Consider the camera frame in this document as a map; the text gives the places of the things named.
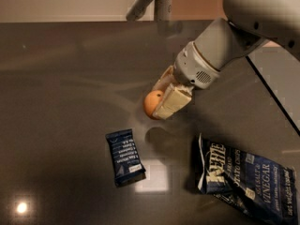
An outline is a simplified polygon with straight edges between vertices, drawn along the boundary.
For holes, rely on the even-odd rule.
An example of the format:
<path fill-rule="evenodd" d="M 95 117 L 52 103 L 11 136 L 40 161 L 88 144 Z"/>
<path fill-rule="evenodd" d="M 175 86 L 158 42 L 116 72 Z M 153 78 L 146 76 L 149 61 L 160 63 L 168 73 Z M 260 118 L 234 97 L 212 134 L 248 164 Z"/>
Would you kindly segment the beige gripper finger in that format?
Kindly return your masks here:
<path fill-rule="evenodd" d="M 167 69 L 163 72 L 161 77 L 157 80 L 152 90 L 160 90 L 164 92 L 167 87 L 175 81 L 173 76 L 173 66 L 168 66 Z"/>
<path fill-rule="evenodd" d="M 156 119 L 166 120 L 174 113 L 187 106 L 192 98 L 192 88 L 182 84 L 174 85 L 171 83 L 159 104 L 154 109 L 152 115 Z"/>

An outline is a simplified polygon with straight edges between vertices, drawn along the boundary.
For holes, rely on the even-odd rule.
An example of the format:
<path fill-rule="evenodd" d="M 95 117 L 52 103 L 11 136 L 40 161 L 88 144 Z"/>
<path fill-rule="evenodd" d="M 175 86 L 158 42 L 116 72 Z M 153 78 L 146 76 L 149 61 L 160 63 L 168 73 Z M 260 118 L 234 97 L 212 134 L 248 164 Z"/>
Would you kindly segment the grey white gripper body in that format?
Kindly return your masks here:
<path fill-rule="evenodd" d="M 205 61 L 194 42 L 189 42 L 174 62 L 173 75 L 178 82 L 186 86 L 207 89 L 219 74 L 219 70 Z"/>

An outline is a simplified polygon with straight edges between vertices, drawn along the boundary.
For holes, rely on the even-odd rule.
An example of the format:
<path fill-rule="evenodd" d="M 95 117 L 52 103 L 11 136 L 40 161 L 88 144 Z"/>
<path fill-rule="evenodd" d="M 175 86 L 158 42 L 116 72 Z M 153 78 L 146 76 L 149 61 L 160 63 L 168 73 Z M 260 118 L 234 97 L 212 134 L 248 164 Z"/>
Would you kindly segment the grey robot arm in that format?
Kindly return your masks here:
<path fill-rule="evenodd" d="M 220 71 L 270 40 L 300 60 L 300 0 L 222 0 L 214 19 L 177 54 L 143 101 L 146 115 L 167 119 L 208 88 Z"/>

